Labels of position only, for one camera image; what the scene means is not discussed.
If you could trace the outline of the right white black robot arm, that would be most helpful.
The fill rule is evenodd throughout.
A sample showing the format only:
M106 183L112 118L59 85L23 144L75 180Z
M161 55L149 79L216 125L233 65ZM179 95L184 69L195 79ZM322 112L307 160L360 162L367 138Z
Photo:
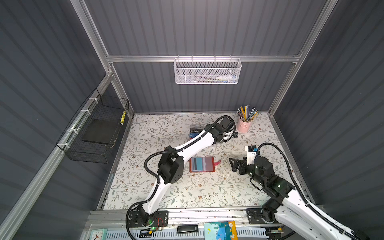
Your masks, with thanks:
M308 240L367 240L363 231L353 231L310 203L297 185L277 176L273 164L265 157L229 159L233 172L250 176L251 184L265 192L269 200L262 205L259 217L267 224L280 223Z

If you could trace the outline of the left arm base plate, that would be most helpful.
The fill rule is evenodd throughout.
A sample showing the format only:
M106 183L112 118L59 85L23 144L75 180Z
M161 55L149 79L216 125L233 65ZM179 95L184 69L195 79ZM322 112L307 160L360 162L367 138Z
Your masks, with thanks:
M141 227L166 227L168 225L169 211L156 211L148 215L143 211L131 211L126 216L126 226L128 228Z

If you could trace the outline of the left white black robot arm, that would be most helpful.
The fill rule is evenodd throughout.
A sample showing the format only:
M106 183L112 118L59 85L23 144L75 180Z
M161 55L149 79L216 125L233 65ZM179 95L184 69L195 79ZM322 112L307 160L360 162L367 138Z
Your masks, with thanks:
M191 157L207 147L228 142L237 136L234 119L224 115L206 125L201 133L187 143L175 148L168 146L163 151L148 156L144 168L156 178L156 183L144 201L133 204L144 225L152 224L165 193L172 184L181 179L185 163Z

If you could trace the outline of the clear plastic organizer box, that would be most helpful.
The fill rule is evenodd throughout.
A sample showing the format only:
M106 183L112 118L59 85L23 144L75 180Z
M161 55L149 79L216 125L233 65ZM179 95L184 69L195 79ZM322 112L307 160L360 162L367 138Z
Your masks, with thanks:
M207 126L191 126L189 132L189 138L192 140L196 136L202 133L207 128Z

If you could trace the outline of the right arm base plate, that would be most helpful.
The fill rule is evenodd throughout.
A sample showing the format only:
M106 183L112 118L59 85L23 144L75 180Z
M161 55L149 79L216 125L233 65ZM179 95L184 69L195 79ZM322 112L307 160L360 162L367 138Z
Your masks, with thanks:
M273 209L268 208L247 208L246 209L248 221L250 224L267 224L267 225L283 225L277 221Z

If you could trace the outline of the red card holder wallet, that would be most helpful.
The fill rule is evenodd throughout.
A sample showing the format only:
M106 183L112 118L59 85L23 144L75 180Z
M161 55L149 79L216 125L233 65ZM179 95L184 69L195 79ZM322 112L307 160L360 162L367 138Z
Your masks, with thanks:
M192 172L191 171L191 159L190 158L190 173L210 173L216 171L216 166L221 163L221 160L215 161L214 157L193 157L193 158L203 158L204 161L204 170L202 172Z

